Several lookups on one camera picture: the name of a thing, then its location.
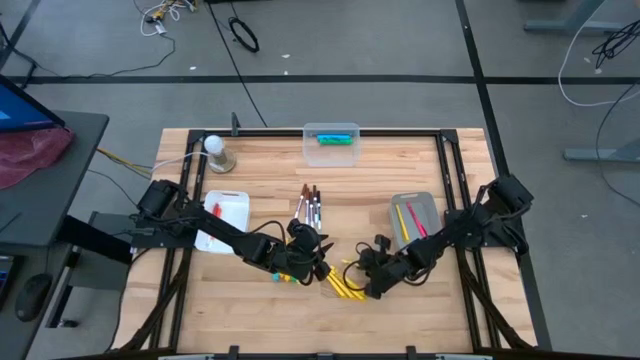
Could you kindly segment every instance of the cable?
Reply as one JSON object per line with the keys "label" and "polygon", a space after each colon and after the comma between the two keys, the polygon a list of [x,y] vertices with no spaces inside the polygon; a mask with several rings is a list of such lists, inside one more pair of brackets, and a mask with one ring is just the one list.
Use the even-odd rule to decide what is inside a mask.
{"label": "cable", "polygon": [[151,69],[151,68],[156,68],[160,65],[162,65],[162,63],[164,63],[164,61],[171,55],[173,55],[176,52],[176,41],[164,34],[160,35],[162,38],[170,40],[172,43],[172,49],[171,51],[169,51],[166,55],[164,55],[162,57],[162,59],[160,59],[160,61],[158,61],[157,63],[153,64],[153,65],[145,65],[145,66],[141,66],[141,67],[137,67],[137,68],[133,68],[133,69],[124,69],[124,70],[118,70],[115,72],[112,72],[110,74],[102,74],[102,73],[94,73],[91,75],[67,75],[67,76],[63,76],[58,74],[57,72],[48,69],[42,65],[40,65],[40,63],[38,63],[37,61],[35,61],[32,57],[30,57],[29,55],[26,55],[24,53],[22,53],[21,51],[19,51],[18,49],[16,49],[16,47],[14,46],[14,44],[12,44],[9,41],[9,37],[7,36],[7,33],[4,29],[4,27],[2,27],[2,23],[0,23],[0,32],[2,32],[2,37],[5,39],[5,41],[7,42],[7,46],[18,56],[22,57],[23,59],[31,62],[33,65],[35,65],[37,68],[39,68],[40,70],[46,71],[50,74],[53,74],[63,80],[66,79],[71,79],[71,78],[78,78],[78,79],[90,79],[93,77],[112,77],[112,76],[116,76],[116,75],[120,75],[120,74],[124,74],[124,73],[129,73],[129,72],[134,72],[134,71],[139,71],[139,70],[146,70],[146,69]]}
{"label": "cable", "polygon": [[258,106],[256,105],[255,101],[253,101],[253,97],[251,96],[251,93],[249,92],[249,89],[247,88],[247,84],[244,83],[244,79],[242,78],[242,74],[240,74],[240,70],[238,69],[238,65],[236,64],[236,61],[233,58],[233,54],[231,53],[231,49],[229,49],[229,45],[227,44],[227,40],[224,38],[224,34],[222,34],[222,30],[220,30],[220,24],[218,23],[218,19],[216,18],[216,15],[213,13],[213,8],[211,7],[211,4],[209,4],[209,3],[207,4],[207,6],[209,7],[209,14],[211,14],[211,17],[213,18],[213,21],[216,24],[216,29],[218,29],[218,34],[220,34],[220,37],[222,38],[222,43],[224,44],[225,49],[227,49],[227,53],[229,54],[229,58],[231,59],[231,64],[233,64],[233,68],[236,70],[236,74],[238,74],[238,79],[240,79],[240,83],[242,84],[242,87],[244,88],[244,91],[247,93],[247,97],[249,97],[249,101],[251,101],[251,105],[253,105],[253,108],[256,110],[256,113],[258,114],[258,117],[260,118],[260,121],[262,121],[262,124],[264,125],[264,127],[268,128],[269,126],[267,125],[267,122],[264,121],[264,118],[262,117],[262,114],[260,113],[260,110],[258,110]]}
{"label": "cable", "polygon": [[4,224],[4,225],[2,225],[2,227],[0,227],[0,233],[3,232],[6,228],[8,228],[9,225],[11,225],[11,223],[16,221],[16,219],[18,219],[20,216],[22,216],[22,212],[18,212],[15,215],[13,215],[13,217],[11,219],[9,219],[9,221],[7,221],[6,224]]}
{"label": "cable", "polygon": [[[260,44],[258,43],[258,38],[253,33],[251,28],[249,28],[249,26],[244,21],[240,20],[240,17],[238,16],[238,12],[236,11],[236,7],[233,5],[233,1],[229,1],[229,4],[231,5],[231,9],[233,9],[233,14],[235,15],[228,19],[229,27],[231,28],[231,32],[233,33],[233,36],[236,38],[236,41],[239,42],[240,45],[242,45],[245,49],[249,50],[254,54],[257,53],[258,51],[260,51]],[[249,45],[249,43],[244,41],[242,36],[238,35],[238,32],[234,27],[235,24],[240,25],[242,30],[244,30],[247,33],[247,35],[249,35],[249,37],[251,38],[251,41],[253,41],[253,44],[254,44],[253,46]]]}
{"label": "cable", "polygon": [[[601,101],[601,102],[592,103],[592,104],[579,103],[579,102],[576,102],[576,101],[573,101],[572,99],[570,99],[569,96],[567,96],[567,94],[565,93],[564,88],[562,87],[562,71],[564,70],[564,67],[567,65],[567,60],[569,59],[569,54],[571,53],[571,48],[573,47],[573,43],[576,42],[576,39],[578,38],[578,35],[582,31],[582,29],[584,29],[584,27],[587,25],[587,23],[589,21],[591,21],[591,18],[593,18],[593,16],[598,12],[598,10],[600,10],[600,8],[602,7],[603,4],[604,4],[604,2],[602,2],[602,4],[600,4],[600,6],[598,6],[598,8],[593,12],[593,14],[591,14],[591,16],[584,22],[584,24],[582,24],[582,26],[580,26],[580,28],[578,29],[576,34],[573,36],[573,39],[571,40],[571,43],[569,44],[569,48],[567,48],[567,53],[564,56],[564,60],[562,61],[562,65],[560,66],[560,71],[558,71],[558,86],[560,87],[560,92],[562,92],[562,96],[564,96],[564,98],[568,102],[570,102],[571,104],[573,104],[575,106],[593,107],[593,106],[602,106],[602,105],[608,105],[608,104],[613,104],[614,103],[614,101]],[[632,99],[632,98],[636,97],[639,94],[640,94],[640,91],[636,92],[635,94],[629,95],[628,97],[626,97],[624,99],[619,99],[619,101],[615,101],[615,103],[627,101],[629,99]]]}
{"label": "cable", "polygon": [[118,320],[116,321],[116,328],[113,330],[113,336],[111,337],[111,342],[109,342],[109,346],[107,346],[107,348],[103,351],[103,353],[108,352],[109,350],[111,350],[111,347],[113,346],[113,343],[116,341],[116,333],[118,332],[118,328],[120,327],[120,318],[121,316],[121,312],[122,312],[122,300],[124,300],[124,291],[127,289],[127,279],[129,278],[129,272],[131,271],[131,268],[133,267],[133,264],[142,257],[142,255],[146,254],[147,251],[149,251],[150,249],[144,249],[140,252],[140,254],[138,254],[138,256],[134,257],[133,260],[131,260],[131,264],[129,264],[129,268],[127,269],[127,274],[125,275],[125,281],[124,281],[124,286],[122,287],[122,292],[120,293],[120,297],[118,300]]}
{"label": "cable", "polygon": [[191,156],[191,155],[197,155],[197,154],[205,155],[205,156],[209,156],[209,154],[207,154],[207,153],[200,152],[200,151],[194,151],[194,152],[192,152],[192,153],[188,153],[188,154],[186,154],[186,155],[183,155],[183,156],[181,156],[181,157],[179,157],[179,158],[175,158],[175,159],[172,159],[172,160],[163,161],[163,162],[161,162],[160,164],[158,164],[158,165],[154,166],[153,168],[151,168],[151,172],[154,172],[154,171],[158,170],[158,168],[160,168],[160,167],[162,167],[162,166],[165,166],[165,165],[167,165],[167,164],[170,164],[170,163],[172,163],[172,162],[180,161],[180,160],[182,160],[182,159],[184,159],[184,158],[187,158],[187,157],[189,157],[189,156]]}
{"label": "cable", "polygon": [[599,69],[605,60],[611,60],[620,55],[638,36],[640,36],[640,20],[636,20],[609,35],[607,40],[591,52],[593,55],[598,55],[596,69]]}
{"label": "cable", "polygon": [[106,156],[107,159],[113,161],[114,163],[118,164],[118,165],[122,165],[125,168],[127,168],[128,170],[134,172],[136,175],[139,175],[141,177],[144,177],[145,179],[149,179],[148,176],[145,175],[151,175],[151,171],[149,169],[151,169],[150,166],[144,166],[144,165],[138,165],[138,164],[133,164],[132,162],[123,159],[107,150],[98,148],[97,151]]}
{"label": "cable", "polygon": [[613,109],[616,107],[616,105],[618,105],[618,103],[622,102],[624,96],[631,91],[631,89],[633,89],[636,85],[638,85],[640,83],[639,81],[636,81],[634,84],[632,84],[631,86],[629,86],[627,88],[627,90],[625,90],[622,95],[620,95],[620,97],[618,97],[618,100],[616,100],[613,105],[611,105],[611,107],[609,108],[609,111],[607,111],[607,113],[605,114],[604,118],[602,119],[602,121],[600,122],[600,126],[598,127],[598,133],[596,134],[596,156],[598,158],[598,169],[600,170],[600,176],[602,177],[602,179],[604,180],[604,182],[607,184],[607,186],[609,187],[609,189],[611,189],[611,191],[613,191],[614,193],[622,196],[623,198],[629,200],[631,203],[633,203],[634,205],[640,207],[640,202],[628,195],[623,194],[621,191],[619,191],[618,189],[616,189],[615,187],[613,187],[613,185],[611,185],[611,183],[609,182],[609,180],[607,179],[607,177],[604,174],[604,169],[602,168],[602,159],[600,158],[600,133],[602,132],[602,128],[604,127],[604,124],[607,122],[607,120],[609,119],[609,115],[611,114],[611,112],[613,111]]}
{"label": "cable", "polygon": [[91,169],[87,169],[87,172],[94,173],[94,174],[97,174],[97,175],[100,175],[102,177],[105,177],[105,178],[109,179],[115,186],[118,187],[118,189],[120,189],[120,191],[122,191],[124,196],[127,197],[129,202],[131,204],[133,204],[134,207],[136,207],[136,208],[138,207],[138,204],[135,201],[133,201],[133,199],[131,199],[131,196],[129,196],[129,194],[127,194],[127,192],[124,190],[124,188],[122,186],[120,186],[120,184],[118,184],[115,180],[113,180],[113,178],[111,178],[111,176],[103,174],[103,173],[101,173],[99,171],[91,170]]}

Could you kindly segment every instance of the wooden tabletop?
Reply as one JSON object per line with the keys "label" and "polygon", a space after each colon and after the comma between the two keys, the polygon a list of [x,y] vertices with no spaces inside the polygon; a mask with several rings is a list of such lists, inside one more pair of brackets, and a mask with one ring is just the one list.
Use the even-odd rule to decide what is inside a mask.
{"label": "wooden tabletop", "polygon": [[[187,133],[188,129],[165,129],[156,161],[184,155]],[[491,158],[482,129],[458,129],[458,135],[474,196],[480,185],[495,177]],[[207,169],[203,198],[210,190],[244,191],[251,201],[249,228],[273,219],[286,225],[302,184],[316,184],[322,191],[323,233],[335,243],[327,261],[339,269],[344,267],[341,259],[357,257],[357,242],[373,244],[376,234],[392,236],[392,195],[428,191],[438,212],[446,209],[432,138],[363,137],[360,161],[352,168],[308,167],[300,138],[225,141],[238,164],[224,175]],[[451,153],[448,159],[455,177]],[[164,166],[154,179],[178,182],[180,168],[181,162]],[[191,192],[195,169],[192,165]],[[457,187],[455,195],[461,208]],[[279,236],[277,228],[263,231]],[[131,269],[116,347],[131,337],[155,305],[164,252],[149,251]],[[535,343],[516,259],[504,248],[484,249],[483,255],[495,304],[523,339]],[[351,277],[364,284],[364,275],[357,270]],[[483,344],[488,345],[483,311],[479,305],[476,308]],[[171,311],[167,314],[165,325],[170,323]],[[339,298],[327,281],[309,287],[274,283],[270,274],[233,255],[195,251],[178,351],[225,353],[230,345],[239,345],[242,353],[401,353],[407,345],[415,345],[419,352],[471,351],[455,253],[445,251],[425,285],[399,284],[381,300],[362,302]]]}

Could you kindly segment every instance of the gray tray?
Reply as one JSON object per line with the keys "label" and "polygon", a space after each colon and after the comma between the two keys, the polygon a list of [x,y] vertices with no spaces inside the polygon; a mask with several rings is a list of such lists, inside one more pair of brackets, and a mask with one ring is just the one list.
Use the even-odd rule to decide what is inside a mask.
{"label": "gray tray", "polygon": [[408,243],[405,243],[402,239],[402,227],[400,226],[400,220],[396,212],[396,204],[400,207],[402,219],[407,227],[409,242],[420,238],[420,231],[418,231],[418,227],[413,221],[411,212],[409,212],[409,208],[406,205],[407,203],[411,203],[416,216],[422,225],[424,225],[428,235],[433,235],[442,229],[440,216],[438,216],[438,210],[436,209],[436,202],[433,200],[431,193],[416,192],[393,195],[391,198],[391,206],[389,207],[389,215],[391,217],[391,226],[393,227],[393,234],[398,249],[402,249]]}

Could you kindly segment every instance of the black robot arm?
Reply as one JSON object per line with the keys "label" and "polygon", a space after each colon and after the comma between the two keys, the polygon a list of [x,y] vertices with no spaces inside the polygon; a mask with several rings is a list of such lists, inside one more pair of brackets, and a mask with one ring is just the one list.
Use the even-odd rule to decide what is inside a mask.
{"label": "black robot arm", "polygon": [[138,203],[138,210],[138,228],[151,227],[176,238],[190,239],[202,230],[229,245],[245,263],[270,273],[291,275],[303,285],[311,283],[310,274],[321,281],[330,272],[324,257],[333,244],[322,246],[321,241],[327,236],[297,219],[287,227],[293,239],[288,244],[284,238],[255,231],[245,233],[206,211],[198,201],[190,200],[183,187],[168,180],[153,181]]}
{"label": "black robot arm", "polygon": [[[488,193],[489,200],[481,203]],[[475,203],[451,224],[438,233],[417,239],[405,248],[389,254],[391,241],[376,236],[379,250],[368,247],[360,252],[355,265],[369,277],[365,293],[375,299],[400,282],[413,283],[429,276],[448,246],[476,247],[485,237],[515,249],[519,254],[528,251],[526,241],[515,231],[511,222],[531,207],[533,196],[514,176],[502,176],[481,187]]]}

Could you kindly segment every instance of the monitor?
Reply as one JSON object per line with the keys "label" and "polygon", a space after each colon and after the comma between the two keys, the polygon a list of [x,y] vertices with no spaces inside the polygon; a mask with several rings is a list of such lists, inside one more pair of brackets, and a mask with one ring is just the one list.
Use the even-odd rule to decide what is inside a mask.
{"label": "monitor", "polygon": [[0,75],[0,132],[64,126],[64,121]]}

